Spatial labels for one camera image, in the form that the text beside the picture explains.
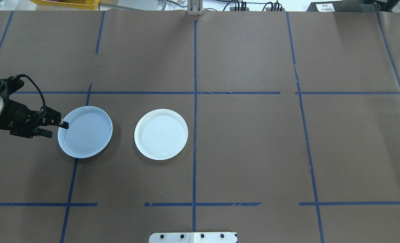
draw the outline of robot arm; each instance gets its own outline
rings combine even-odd
[[[24,81],[20,79],[22,77],[27,78],[38,90],[43,101],[39,111],[30,110],[27,106],[9,99],[11,94],[24,86]],[[41,129],[39,126],[69,128],[69,124],[62,120],[60,112],[45,105],[41,90],[29,76],[20,74],[0,79],[0,129],[9,130],[11,135],[18,137],[53,136],[51,131]]]

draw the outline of plate rim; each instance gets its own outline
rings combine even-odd
[[[154,156],[151,156],[150,154],[147,154],[143,149],[140,149],[139,146],[138,146],[138,144],[139,144],[139,134],[138,134],[138,133],[139,133],[139,125],[140,125],[140,123],[141,123],[143,120],[145,120],[145,117],[146,117],[147,115],[150,115],[151,113],[158,113],[159,111],[162,111],[162,110],[165,110],[165,111],[167,111],[167,112],[170,111],[170,113],[172,113],[173,115],[178,115],[178,116],[183,120],[183,123],[185,124],[185,127],[186,127],[186,140],[185,140],[185,142],[184,142],[184,145],[183,145],[182,148],[180,149],[180,151],[178,151],[177,153],[175,153],[175,154],[172,155],[171,157],[164,158],[164,159],[162,159],[162,158],[156,158],[156,157],[154,157]],[[147,158],[152,159],[152,160],[168,160],[168,159],[171,159],[171,158],[175,157],[177,154],[179,154],[179,153],[183,150],[183,148],[185,148],[186,143],[188,142],[188,137],[189,137],[189,129],[188,129],[188,125],[187,125],[187,123],[186,123],[186,120],[185,120],[179,113],[177,113],[177,112],[175,112],[175,111],[173,111],[173,110],[171,110],[171,109],[165,109],[165,108],[155,109],[155,110],[152,110],[152,111],[147,112],[146,114],[144,114],[144,115],[140,118],[140,120],[138,120],[137,125],[135,126],[135,129],[134,129],[134,142],[135,142],[135,146],[137,147],[138,151],[140,151],[141,154],[143,154],[144,156],[146,156]]]
[[[70,157],[76,158],[76,159],[85,159],[85,158],[89,158],[89,157],[92,157],[92,156],[94,156],[94,155],[97,155],[97,154],[100,153],[102,150],[104,150],[104,148],[107,147],[107,145],[109,144],[109,142],[110,142],[110,140],[111,140],[111,138],[112,138],[112,135],[113,135],[113,122],[112,122],[112,120],[111,120],[111,117],[107,114],[107,112],[105,112],[103,109],[101,109],[101,108],[99,108],[99,107],[97,107],[97,106],[80,106],[80,107],[78,107],[78,108],[72,110],[71,112],[69,112],[69,113],[64,117],[63,120],[65,121],[66,117],[69,117],[69,115],[70,115],[72,112],[75,112],[75,111],[78,111],[78,110],[82,110],[82,109],[89,110],[89,108],[92,108],[92,109],[94,109],[94,110],[98,110],[98,111],[101,112],[102,114],[105,114],[105,118],[108,118],[108,120],[110,121],[111,131],[110,131],[108,140],[105,142],[105,144],[104,144],[104,146],[102,146],[102,148],[100,148],[99,150],[97,150],[97,151],[95,151],[95,152],[93,152],[93,153],[91,153],[91,154],[81,155],[81,156],[77,157],[77,156],[71,154],[70,152],[66,151],[66,150],[64,149],[64,146],[61,145],[61,137],[63,136],[63,135],[62,135],[63,130],[67,130],[67,129],[59,128],[58,131],[57,131],[57,141],[58,141],[58,143],[59,143],[59,147],[62,149],[62,151],[64,151],[65,154],[69,155]]]

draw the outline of yellow box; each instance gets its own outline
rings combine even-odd
[[[90,9],[90,10],[94,10],[99,3],[99,0],[61,0],[58,2],[45,1],[45,0],[30,0],[30,1],[36,4],[72,7],[72,8]]]

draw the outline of metal plate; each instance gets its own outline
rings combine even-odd
[[[153,233],[149,243],[237,243],[234,232]]]

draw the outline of white plate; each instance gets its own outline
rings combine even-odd
[[[188,126],[177,112],[153,110],[138,121],[134,140],[144,156],[166,160],[182,151],[188,140]]]
[[[110,142],[113,124],[102,109],[83,106],[71,111],[63,119],[69,129],[59,128],[57,139],[69,156],[83,159],[101,152]]]

